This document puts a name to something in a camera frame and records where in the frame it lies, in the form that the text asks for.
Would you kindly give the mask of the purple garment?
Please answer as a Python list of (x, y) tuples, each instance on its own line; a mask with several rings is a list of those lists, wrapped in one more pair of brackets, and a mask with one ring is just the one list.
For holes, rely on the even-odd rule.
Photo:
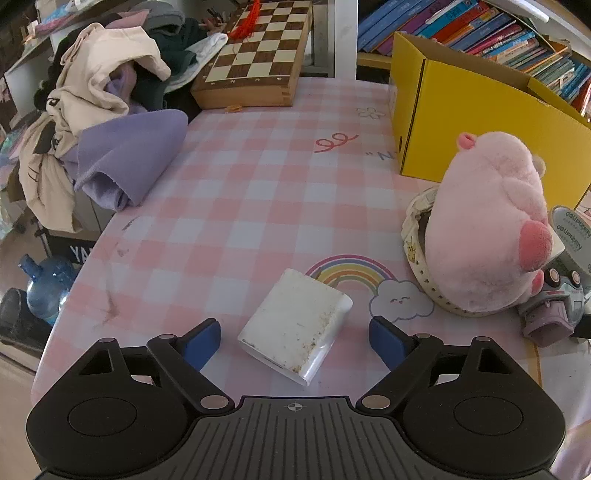
[(147, 111), (131, 100), (134, 83), (132, 71), (112, 76), (105, 91), (123, 100), (128, 114), (82, 131), (77, 145), (62, 158), (74, 189), (106, 210), (141, 204), (187, 133), (184, 112)]

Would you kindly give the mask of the yellow cardboard box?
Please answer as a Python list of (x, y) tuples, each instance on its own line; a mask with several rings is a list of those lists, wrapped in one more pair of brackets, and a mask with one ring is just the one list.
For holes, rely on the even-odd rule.
[(546, 163), (549, 206), (576, 208), (590, 189), (590, 124), (537, 79), (437, 42), (398, 33), (390, 73), (402, 175), (439, 182), (463, 133), (503, 131)]

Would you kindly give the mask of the purple grey toy car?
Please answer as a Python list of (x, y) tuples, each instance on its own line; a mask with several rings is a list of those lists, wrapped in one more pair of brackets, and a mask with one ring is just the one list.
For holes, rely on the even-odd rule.
[(541, 348), (569, 337), (584, 338), (582, 322), (589, 313), (581, 275), (555, 267), (545, 271), (542, 290), (518, 306), (524, 320), (522, 334)]

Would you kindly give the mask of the wooden chessboard box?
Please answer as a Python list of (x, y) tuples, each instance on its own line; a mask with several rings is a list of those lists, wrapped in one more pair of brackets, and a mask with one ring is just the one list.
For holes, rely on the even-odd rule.
[[(247, 16), (235, 11), (224, 33)], [(201, 109), (283, 107), (294, 102), (312, 23), (311, 1), (262, 1), (249, 38), (230, 40), (193, 82), (191, 93)]]

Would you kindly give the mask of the blue water jug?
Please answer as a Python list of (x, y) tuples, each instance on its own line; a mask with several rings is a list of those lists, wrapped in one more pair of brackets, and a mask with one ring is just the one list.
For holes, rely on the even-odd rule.
[(29, 311), (53, 326), (76, 279), (76, 268), (64, 257), (52, 256), (37, 263), (28, 254), (21, 257), (19, 267), (29, 277)]

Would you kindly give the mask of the white shelf frame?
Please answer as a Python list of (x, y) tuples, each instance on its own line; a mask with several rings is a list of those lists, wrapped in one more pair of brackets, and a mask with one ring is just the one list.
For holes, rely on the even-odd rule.
[[(37, 1), (1, 1), (1, 28), (16, 15), (23, 13)], [(75, 12), (79, 18), (88, 13), (90, 18), (119, 7), (126, 2), (135, 5), (141, 1), (74, 1), (81, 7)], [(197, 14), (201, 1), (165, 1), (187, 16)], [(206, 6), (228, 7), (230, 1), (204, 1)], [(328, 4), (329, 76), (353, 79), (353, 57), (358, 46), (359, 1), (319, 1)], [(575, 51), (590, 58), (590, 27), (559, 1), (486, 1), (522, 19), (531, 21), (539, 33), (556, 40), (568, 40)], [(233, 11), (238, 7), (228, 7)]]

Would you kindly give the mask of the grey tape roll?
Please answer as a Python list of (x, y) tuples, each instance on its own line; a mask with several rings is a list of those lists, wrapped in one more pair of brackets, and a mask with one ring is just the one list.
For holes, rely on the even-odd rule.
[(591, 231), (585, 220), (575, 211), (556, 206), (552, 209), (550, 223), (564, 245), (559, 260), (580, 273), (590, 274)]

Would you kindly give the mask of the pink checkered table mat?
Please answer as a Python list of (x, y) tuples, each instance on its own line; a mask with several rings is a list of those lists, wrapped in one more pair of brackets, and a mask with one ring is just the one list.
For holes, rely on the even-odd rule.
[[(401, 225), (427, 188), (394, 166), (388, 89), (305, 78), (294, 105), (207, 111), (143, 203), (110, 220), (57, 320), (32, 387), (41, 398), (99, 338), (141, 345), (213, 317), (221, 350), (205, 375), (233, 397), (348, 395), (385, 374), (368, 325), (382, 315), (407, 333), (448, 344), (493, 338), (564, 413), (553, 464), (561, 479), (590, 472), (590, 345), (566, 339), (540, 349), (507, 311), (463, 318), (421, 292)], [(284, 270), (332, 284), (353, 307), (310, 385), (252, 358), (238, 334)]]

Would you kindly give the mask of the white digital wristwatch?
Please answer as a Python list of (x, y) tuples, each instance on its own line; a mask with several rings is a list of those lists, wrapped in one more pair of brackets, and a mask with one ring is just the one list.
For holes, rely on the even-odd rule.
[(458, 307), (442, 294), (432, 278), (425, 256), (425, 233), (437, 191), (438, 186), (433, 186), (415, 196), (406, 210), (406, 217), (402, 224), (403, 248), (415, 278), (434, 303), (450, 313), (467, 318), (482, 318), (499, 313), (499, 310), (472, 312)]

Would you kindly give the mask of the pink plush pig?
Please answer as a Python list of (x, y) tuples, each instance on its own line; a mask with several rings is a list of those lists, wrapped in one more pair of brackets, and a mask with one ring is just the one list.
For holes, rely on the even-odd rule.
[(425, 233), (431, 276), (470, 313), (537, 295), (553, 248), (541, 179), (544, 161), (505, 132), (462, 133)]

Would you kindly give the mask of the beige garment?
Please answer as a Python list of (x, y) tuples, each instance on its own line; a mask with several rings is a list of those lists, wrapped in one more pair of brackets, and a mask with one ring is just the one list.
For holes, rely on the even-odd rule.
[(81, 132), (129, 112), (122, 98), (105, 90), (111, 74), (138, 63), (160, 80), (170, 77), (156, 42), (140, 27), (85, 27), (60, 59), (62, 71), (45, 111), (28, 127), (19, 154), (19, 181), (26, 204), (51, 230), (76, 233), (75, 194), (61, 159)]

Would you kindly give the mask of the row of leaning books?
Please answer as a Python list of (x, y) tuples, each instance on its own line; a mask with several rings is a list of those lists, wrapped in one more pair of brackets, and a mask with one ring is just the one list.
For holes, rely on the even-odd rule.
[(588, 1), (360, 1), (361, 56), (405, 33), (526, 73), (590, 118)]

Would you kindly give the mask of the red tassel ornament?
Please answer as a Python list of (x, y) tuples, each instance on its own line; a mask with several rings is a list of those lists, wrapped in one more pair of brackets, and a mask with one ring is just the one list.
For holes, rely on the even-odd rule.
[(235, 41), (242, 41), (249, 38), (256, 28), (260, 8), (262, 8), (262, 2), (260, 0), (252, 0), (249, 8), (245, 9), (247, 16), (242, 20), (238, 20), (235, 27), (228, 33), (228, 38)]

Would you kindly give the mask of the dark green garment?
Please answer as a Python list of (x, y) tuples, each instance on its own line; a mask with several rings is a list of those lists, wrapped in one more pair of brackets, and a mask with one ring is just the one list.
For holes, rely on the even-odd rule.
[(172, 33), (168, 26), (161, 26), (149, 29), (147, 35), (155, 41), (161, 59), (170, 70), (170, 76), (166, 80), (160, 80), (155, 74), (135, 63), (136, 82), (131, 91), (131, 99), (146, 110), (155, 111), (165, 107), (164, 95), (168, 85), (184, 74), (197, 60), (197, 54), (189, 48), (206, 39), (209, 34), (197, 20), (187, 18), (177, 33)]

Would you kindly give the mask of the large white charger block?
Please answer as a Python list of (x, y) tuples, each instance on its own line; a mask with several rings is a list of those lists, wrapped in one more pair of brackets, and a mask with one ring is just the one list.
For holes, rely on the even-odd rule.
[(308, 386), (352, 307), (345, 293), (289, 268), (246, 322), (238, 343), (259, 362)]

